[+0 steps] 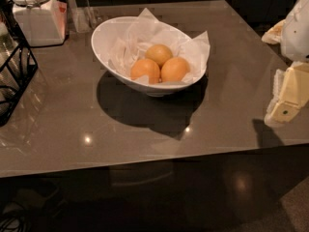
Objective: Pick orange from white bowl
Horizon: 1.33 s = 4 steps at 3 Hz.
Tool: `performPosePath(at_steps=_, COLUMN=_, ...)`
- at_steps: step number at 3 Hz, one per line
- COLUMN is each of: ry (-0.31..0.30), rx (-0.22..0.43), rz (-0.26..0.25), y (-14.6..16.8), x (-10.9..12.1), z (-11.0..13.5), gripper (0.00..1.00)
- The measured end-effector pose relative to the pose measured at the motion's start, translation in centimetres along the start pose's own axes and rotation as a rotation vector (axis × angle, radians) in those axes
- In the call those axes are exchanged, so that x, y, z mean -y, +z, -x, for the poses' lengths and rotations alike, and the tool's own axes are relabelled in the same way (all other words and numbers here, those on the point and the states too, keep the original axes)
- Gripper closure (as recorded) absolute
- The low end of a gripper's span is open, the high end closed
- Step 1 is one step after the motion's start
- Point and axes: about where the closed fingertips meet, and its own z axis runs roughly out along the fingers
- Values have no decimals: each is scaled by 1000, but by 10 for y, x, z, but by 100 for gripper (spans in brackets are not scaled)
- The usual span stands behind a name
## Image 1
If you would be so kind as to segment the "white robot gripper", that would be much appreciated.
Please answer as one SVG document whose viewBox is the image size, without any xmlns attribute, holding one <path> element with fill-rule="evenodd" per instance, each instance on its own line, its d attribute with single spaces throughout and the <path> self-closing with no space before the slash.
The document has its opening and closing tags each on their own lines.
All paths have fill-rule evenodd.
<svg viewBox="0 0 309 232">
<path fill-rule="evenodd" d="M 273 78 L 272 100 L 264 122 L 272 128 L 290 123 L 309 102 L 309 0 L 299 0 L 262 36 L 266 44 L 281 44 L 281 53 L 293 62 Z"/>
</svg>

